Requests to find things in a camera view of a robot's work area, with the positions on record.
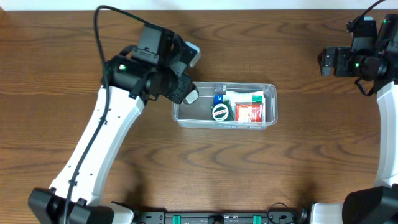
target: clear plastic container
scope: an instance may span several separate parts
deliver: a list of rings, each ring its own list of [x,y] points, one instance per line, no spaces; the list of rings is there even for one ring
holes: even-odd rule
[[[272,84],[194,82],[199,90],[199,99],[191,105],[172,104],[173,120],[184,128],[214,129],[258,129],[264,130],[278,120],[276,88]],[[263,122],[214,121],[210,107],[215,94],[225,95],[226,91],[252,93],[263,91],[266,100],[266,120]]]

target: black cable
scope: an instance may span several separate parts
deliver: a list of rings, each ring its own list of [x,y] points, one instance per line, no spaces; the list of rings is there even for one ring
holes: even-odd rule
[[[69,183],[69,188],[68,188],[68,194],[67,194],[67,198],[65,200],[65,208],[63,210],[63,223],[67,224],[68,223],[68,209],[69,209],[69,204],[70,204],[70,199],[72,197],[72,190],[73,187],[75,186],[75,182],[76,182],[76,177],[79,174],[79,170],[80,167],[83,163],[83,161],[85,160],[85,157],[88,154],[88,151],[90,150],[90,147],[93,145],[95,138],[97,137],[100,129],[102,128],[102,125],[104,125],[105,121],[106,121],[106,115],[108,114],[108,110],[109,110],[109,100],[110,100],[110,94],[109,94],[109,83],[108,83],[108,68],[106,66],[106,62],[105,62],[105,56],[104,56],[104,51],[102,49],[102,45],[101,45],[101,41],[100,41],[100,34],[98,33],[98,13],[100,12],[101,9],[110,9],[112,11],[124,14],[126,16],[129,16],[135,20],[138,20],[140,22],[143,23],[147,23],[147,21],[141,19],[140,17],[137,17],[135,15],[132,15],[128,12],[124,12],[120,9],[116,9],[114,7],[111,6],[98,6],[98,8],[96,9],[95,13],[94,13],[94,33],[95,33],[95,40],[97,43],[97,47],[98,47],[98,51],[99,51],[99,56],[101,58],[101,63],[102,63],[102,67],[103,67],[103,75],[104,75],[104,88],[106,90],[106,101],[105,101],[105,109],[104,109],[104,113],[99,121],[99,124],[97,126],[97,128],[95,129],[95,132],[93,134],[93,136],[91,137],[90,141],[88,142],[86,149],[84,150],[83,154],[80,157],[80,160],[78,161],[78,164],[76,165],[76,169],[73,172],[72,178],[70,180]]]
[[[378,4],[384,2],[385,0],[378,0],[375,2],[371,7],[369,7],[367,10],[365,10],[360,16],[358,16],[354,21],[353,21],[353,26],[351,28],[351,31],[355,30],[355,27],[358,25],[358,23],[363,19],[363,17],[374,7],[376,7]]]
[[[357,80],[355,80],[355,85],[359,88],[362,95],[371,96],[373,94],[373,87],[369,90],[368,93],[366,93],[365,90],[363,89],[363,86],[359,83],[361,80],[363,80],[363,77],[359,77]]]
[[[274,221],[272,221],[272,219],[269,218],[269,210],[271,210],[271,209],[273,208],[273,206],[275,206],[275,205],[283,205],[283,206],[285,206],[287,209],[289,209],[288,206],[285,205],[285,204],[282,203],[282,202],[273,203],[273,204],[268,208],[268,210],[267,210],[267,219],[268,219],[268,221],[270,221],[272,224],[276,224],[276,223],[275,223]],[[293,216],[296,216],[296,214],[293,213],[292,211],[289,210],[289,212],[290,212]]]

